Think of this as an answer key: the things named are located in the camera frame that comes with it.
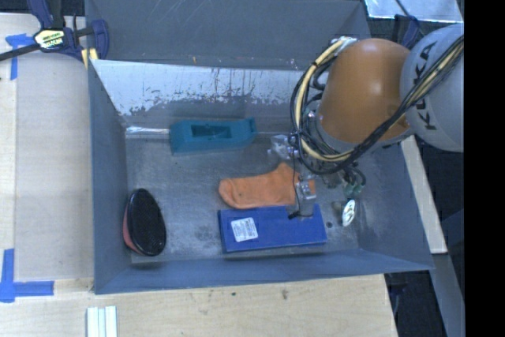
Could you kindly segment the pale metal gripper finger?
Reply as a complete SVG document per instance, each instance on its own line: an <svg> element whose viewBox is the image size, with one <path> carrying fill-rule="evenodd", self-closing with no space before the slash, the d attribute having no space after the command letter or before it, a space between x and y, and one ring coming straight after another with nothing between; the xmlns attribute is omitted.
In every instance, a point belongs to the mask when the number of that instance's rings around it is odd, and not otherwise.
<svg viewBox="0 0 505 337"><path fill-rule="evenodd" d="M296 215L300 217L310 217L314 212L316 201L316 183L313 178L302 179L296 186Z"/></svg>
<svg viewBox="0 0 505 337"><path fill-rule="evenodd" d="M287 135L277 134L270 138L269 153L281 160L294 160L298 158L298 149L290 143Z"/></svg>

